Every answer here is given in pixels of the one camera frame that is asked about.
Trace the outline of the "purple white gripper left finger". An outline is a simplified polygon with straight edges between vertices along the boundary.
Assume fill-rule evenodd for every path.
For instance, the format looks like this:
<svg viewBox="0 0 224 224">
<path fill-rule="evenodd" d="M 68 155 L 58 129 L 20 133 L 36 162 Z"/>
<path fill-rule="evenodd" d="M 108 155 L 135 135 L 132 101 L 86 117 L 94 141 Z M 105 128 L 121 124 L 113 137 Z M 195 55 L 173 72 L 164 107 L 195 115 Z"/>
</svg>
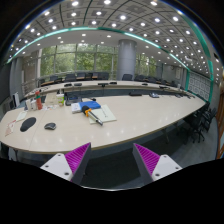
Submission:
<svg viewBox="0 0 224 224">
<path fill-rule="evenodd" d="M 42 165 L 41 168 L 79 185 L 85 174 L 90 154 L 91 144 L 86 143 L 66 154 L 55 154 L 50 160 Z"/>
</svg>

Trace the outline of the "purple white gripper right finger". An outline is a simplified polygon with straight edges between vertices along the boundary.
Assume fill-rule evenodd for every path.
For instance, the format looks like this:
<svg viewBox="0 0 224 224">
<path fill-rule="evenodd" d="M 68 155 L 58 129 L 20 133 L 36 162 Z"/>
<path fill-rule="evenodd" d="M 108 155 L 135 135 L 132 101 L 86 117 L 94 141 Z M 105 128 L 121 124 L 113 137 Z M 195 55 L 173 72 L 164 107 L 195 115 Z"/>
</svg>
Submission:
<svg viewBox="0 0 224 224">
<path fill-rule="evenodd" d="M 139 144 L 133 144 L 133 155 L 144 182 L 159 180 L 182 169 L 168 155 L 158 155 Z"/>
</svg>

